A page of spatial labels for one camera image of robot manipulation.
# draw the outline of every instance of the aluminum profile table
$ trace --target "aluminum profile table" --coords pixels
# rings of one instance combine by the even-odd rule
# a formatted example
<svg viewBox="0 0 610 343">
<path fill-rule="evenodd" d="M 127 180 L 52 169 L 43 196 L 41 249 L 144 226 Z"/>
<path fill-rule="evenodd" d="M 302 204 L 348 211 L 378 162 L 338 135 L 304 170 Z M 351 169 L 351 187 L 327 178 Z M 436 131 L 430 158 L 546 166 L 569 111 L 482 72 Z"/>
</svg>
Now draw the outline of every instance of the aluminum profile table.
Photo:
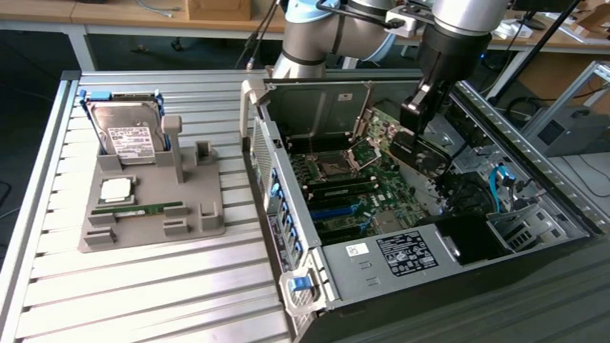
<svg viewBox="0 0 610 343">
<path fill-rule="evenodd" d="M 242 81 L 263 76 L 95 72 L 61 81 L 1 275 L 0 342 L 290 341 L 239 148 Z M 180 143 L 212 141 L 224 235 L 91 254 L 76 250 L 97 149 L 80 89 L 159 89 L 165 113 L 181 116 Z"/>
<path fill-rule="evenodd" d="M 328 77 L 396 75 L 408 73 L 328 71 Z M 238 144 L 239 89 L 255 77 L 263 72 L 65 74 L 0 274 L 0 343 L 290 342 Z M 96 145 L 76 106 L 80 88 L 160 89 L 168 113 L 184 120 L 181 143 L 212 140 L 222 157 L 224 236 L 76 251 Z M 606 342 L 609 280 L 603 239 L 515 284 L 340 342 Z"/>
</svg>

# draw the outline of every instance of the gray floor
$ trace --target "gray floor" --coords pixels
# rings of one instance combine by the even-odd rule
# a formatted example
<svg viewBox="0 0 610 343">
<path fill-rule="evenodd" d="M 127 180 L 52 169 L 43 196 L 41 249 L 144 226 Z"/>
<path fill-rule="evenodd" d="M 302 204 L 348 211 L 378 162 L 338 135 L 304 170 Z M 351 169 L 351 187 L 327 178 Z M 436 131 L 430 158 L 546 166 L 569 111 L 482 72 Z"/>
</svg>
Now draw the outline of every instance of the gray floor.
<svg viewBox="0 0 610 343">
<path fill-rule="evenodd" d="M 243 40 L 183 38 L 184 50 L 177 52 L 171 46 L 171 37 L 89 37 L 99 69 L 112 71 L 232 69 L 244 43 Z M 140 45 L 145 51 L 133 52 Z M 280 41 L 264 41 L 260 61 L 255 67 L 274 64 L 280 51 Z M 416 68 L 412 59 L 416 49 L 411 49 L 407 58 L 400 57 L 399 52 L 400 47 L 395 46 L 379 66 L 362 62 L 358 67 Z M 502 57 L 503 52 L 495 52 L 495 56 Z M 334 68 L 339 64 L 338 57 L 330 56 L 327 67 Z M 0 31 L 0 180 L 12 185 L 0 216 L 21 204 L 59 77 L 61 71 L 76 69 L 79 63 L 64 34 Z M 480 66 L 471 82 L 480 87 L 483 81 L 487 84 L 493 82 L 495 75 L 495 72 Z M 523 93 L 527 91 L 517 84 L 505 100 Z M 5 187 L 0 185 L 0 197 L 4 191 Z M 0 257 L 4 256 L 16 218 L 15 213 L 0 219 Z"/>
</svg>

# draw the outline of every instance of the slotted aluminum surface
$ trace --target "slotted aluminum surface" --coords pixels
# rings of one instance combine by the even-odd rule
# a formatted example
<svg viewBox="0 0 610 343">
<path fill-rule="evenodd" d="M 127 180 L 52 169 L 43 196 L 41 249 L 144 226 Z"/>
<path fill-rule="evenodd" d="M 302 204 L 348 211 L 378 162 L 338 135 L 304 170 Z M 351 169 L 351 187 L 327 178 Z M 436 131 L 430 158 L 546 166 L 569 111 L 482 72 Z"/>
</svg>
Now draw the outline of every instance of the slotted aluminum surface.
<svg viewBox="0 0 610 343">
<path fill-rule="evenodd" d="M 159 89 L 165 113 L 181 116 L 180 143 L 212 141 L 227 233 L 91 254 L 76 250 L 97 143 L 75 99 L 16 339 L 290 341 L 239 148 L 242 81 L 263 76 L 260 71 L 83 74 L 79 88 L 87 91 Z"/>
</svg>

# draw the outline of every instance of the warning label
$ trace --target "warning label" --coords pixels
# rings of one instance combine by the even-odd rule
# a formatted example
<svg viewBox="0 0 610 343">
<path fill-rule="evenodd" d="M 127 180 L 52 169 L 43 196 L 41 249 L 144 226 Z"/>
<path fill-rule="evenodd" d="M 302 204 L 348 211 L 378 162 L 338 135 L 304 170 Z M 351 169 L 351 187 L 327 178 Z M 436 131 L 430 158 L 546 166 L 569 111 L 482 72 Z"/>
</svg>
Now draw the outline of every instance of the warning label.
<svg viewBox="0 0 610 343">
<path fill-rule="evenodd" d="M 109 127 L 108 133 L 120 159 L 155 157 L 151 131 L 147 126 Z"/>
<path fill-rule="evenodd" d="M 419 231 L 378 239 L 378 245 L 396 277 L 438 266 Z"/>
</svg>

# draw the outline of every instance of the open computer tower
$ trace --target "open computer tower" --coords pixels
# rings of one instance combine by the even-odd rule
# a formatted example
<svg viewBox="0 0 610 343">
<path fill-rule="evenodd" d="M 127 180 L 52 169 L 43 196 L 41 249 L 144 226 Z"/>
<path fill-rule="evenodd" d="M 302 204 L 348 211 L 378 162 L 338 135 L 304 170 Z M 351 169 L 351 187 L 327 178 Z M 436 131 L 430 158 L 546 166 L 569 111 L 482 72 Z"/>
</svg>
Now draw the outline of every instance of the open computer tower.
<svg viewBox="0 0 610 343">
<path fill-rule="evenodd" d="M 423 133 L 444 160 L 396 159 L 416 81 L 244 82 L 246 163 L 298 342 L 332 342 L 506 285 L 607 230 L 464 82 Z"/>
</svg>

